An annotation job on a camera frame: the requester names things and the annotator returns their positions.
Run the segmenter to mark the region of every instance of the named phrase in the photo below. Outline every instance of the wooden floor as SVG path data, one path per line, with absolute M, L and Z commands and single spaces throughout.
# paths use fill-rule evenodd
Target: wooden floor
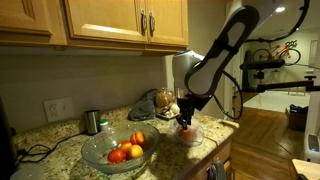
M 256 94 L 243 93 L 244 100 Z M 244 108 L 231 158 L 236 180 L 296 179 L 291 163 L 302 152 L 304 133 L 287 129 L 285 113 Z

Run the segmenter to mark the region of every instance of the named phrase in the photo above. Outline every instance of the light fixture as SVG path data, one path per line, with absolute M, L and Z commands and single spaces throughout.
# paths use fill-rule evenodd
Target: light fixture
M 279 12 L 283 12 L 286 8 L 285 7 L 278 7 L 276 9 L 276 12 L 279 13 Z

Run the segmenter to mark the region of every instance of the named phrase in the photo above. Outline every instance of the brown box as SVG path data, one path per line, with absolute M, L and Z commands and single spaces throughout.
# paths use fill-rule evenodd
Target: brown box
M 288 118 L 288 128 L 296 131 L 305 131 L 307 115 L 299 113 L 291 113 L 288 108 L 286 108 L 286 115 Z

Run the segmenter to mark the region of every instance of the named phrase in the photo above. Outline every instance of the cabinet handle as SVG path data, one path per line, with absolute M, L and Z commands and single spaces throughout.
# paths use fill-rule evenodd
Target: cabinet handle
M 144 14 L 144 10 L 141 10 L 141 34 L 143 36 L 146 35 L 146 29 L 147 29 L 147 16 Z
M 153 37 L 153 32 L 156 29 L 156 20 L 154 19 L 152 12 L 149 13 L 149 16 L 150 16 L 150 34 L 151 34 L 151 37 Z

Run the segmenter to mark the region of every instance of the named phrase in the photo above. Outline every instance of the upper cabinet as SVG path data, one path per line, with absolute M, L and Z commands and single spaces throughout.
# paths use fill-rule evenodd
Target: upper cabinet
M 0 0 L 0 42 L 62 44 L 58 13 L 50 0 Z
M 187 0 L 0 0 L 0 4 L 0 44 L 147 53 L 174 53 L 188 45 Z

